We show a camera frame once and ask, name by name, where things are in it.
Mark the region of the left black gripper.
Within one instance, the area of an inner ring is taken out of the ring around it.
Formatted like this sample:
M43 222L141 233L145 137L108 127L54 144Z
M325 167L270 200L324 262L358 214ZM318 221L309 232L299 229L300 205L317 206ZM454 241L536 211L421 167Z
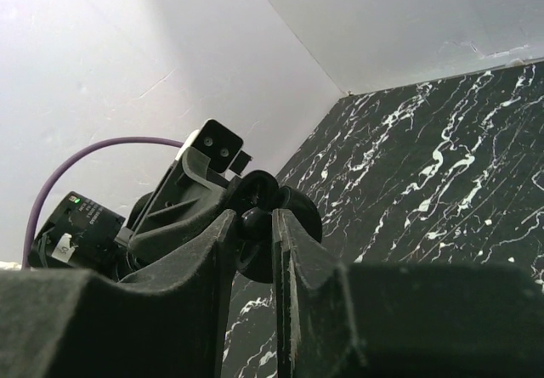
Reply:
M212 168L211 157L190 146L155 190L137 200L129 217L71 192L37 233L28 263L122 279L198 236L225 210L239 180L225 178Z

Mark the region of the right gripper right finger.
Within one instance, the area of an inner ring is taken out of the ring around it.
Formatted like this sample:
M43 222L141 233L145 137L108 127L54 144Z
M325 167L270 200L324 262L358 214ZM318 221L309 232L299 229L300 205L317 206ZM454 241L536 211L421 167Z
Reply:
M508 265L353 263L275 213L281 377L540 377L543 295Z

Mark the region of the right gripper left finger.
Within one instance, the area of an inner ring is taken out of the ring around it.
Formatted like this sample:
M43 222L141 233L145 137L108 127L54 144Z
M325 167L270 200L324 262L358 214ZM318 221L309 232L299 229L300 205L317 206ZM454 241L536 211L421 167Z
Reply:
M4 377L218 377L235 214L113 282L93 271L1 274Z

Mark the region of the black earbud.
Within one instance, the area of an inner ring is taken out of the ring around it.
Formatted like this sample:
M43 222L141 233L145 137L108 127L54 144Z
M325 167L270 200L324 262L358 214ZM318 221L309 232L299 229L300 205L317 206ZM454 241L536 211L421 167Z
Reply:
M244 240L261 242L272 233L272 215L258 207L246 211L241 217L241 237Z

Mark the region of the black round charging case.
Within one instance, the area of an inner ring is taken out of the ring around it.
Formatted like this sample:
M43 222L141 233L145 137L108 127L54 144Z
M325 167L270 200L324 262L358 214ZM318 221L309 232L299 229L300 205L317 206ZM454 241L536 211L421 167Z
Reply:
M316 204L302 191L280 185L268 172L257 170L239 179L227 207L236 213L237 271L254 282L273 282L273 244L279 235L275 219L277 211L289 211L314 241L320 243L323 239L322 219ZM254 207L272 215L272 233L265 241L256 242L241 237L241 217Z

